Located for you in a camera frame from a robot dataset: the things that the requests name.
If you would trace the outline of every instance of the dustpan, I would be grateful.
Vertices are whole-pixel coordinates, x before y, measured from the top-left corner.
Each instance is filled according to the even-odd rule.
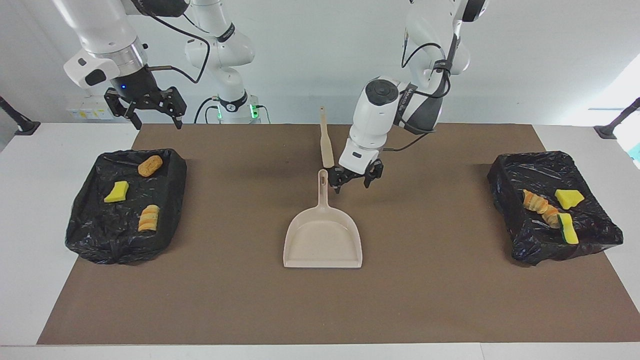
[[[324,108],[320,108],[323,166],[334,166]],[[328,202],[328,173],[318,172],[318,205],[298,214],[287,230],[282,260],[287,268],[360,268],[362,245],[353,219]]]

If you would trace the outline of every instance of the green light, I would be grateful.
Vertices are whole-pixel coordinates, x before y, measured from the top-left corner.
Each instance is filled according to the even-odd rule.
[[[254,119],[257,119],[258,116],[260,116],[258,109],[255,107],[255,105],[250,105],[250,106],[251,106],[251,117]]]

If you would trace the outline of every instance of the yellow sponge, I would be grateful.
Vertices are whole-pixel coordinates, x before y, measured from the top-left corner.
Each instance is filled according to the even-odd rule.
[[[126,181],[116,181],[113,185],[113,189],[104,198],[104,202],[118,202],[127,199],[127,190],[129,189],[129,183]]]
[[[558,214],[558,220],[560,221],[562,239],[564,239],[567,244],[576,245],[580,243],[578,241],[578,234],[575,233],[575,229],[573,228],[571,214],[560,213]]]
[[[565,210],[569,210],[584,200],[584,196],[578,190],[556,190],[556,198]]]

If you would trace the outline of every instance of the white table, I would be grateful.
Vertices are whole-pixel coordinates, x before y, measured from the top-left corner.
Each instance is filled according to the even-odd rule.
[[[590,127],[535,126],[548,150],[571,154],[625,235],[607,251],[640,307],[640,170]],[[42,124],[0,152],[0,359],[638,359],[640,343],[290,346],[35,346],[76,255],[62,239],[71,203],[95,158],[130,149],[130,124]]]

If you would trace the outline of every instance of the wooden handle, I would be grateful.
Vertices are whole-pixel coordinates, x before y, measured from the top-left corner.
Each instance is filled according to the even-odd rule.
[[[320,151],[322,152],[322,164],[325,168],[332,168],[335,165],[333,160],[333,148],[331,139],[326,129],[326,115],[324,106],[320,108]]]

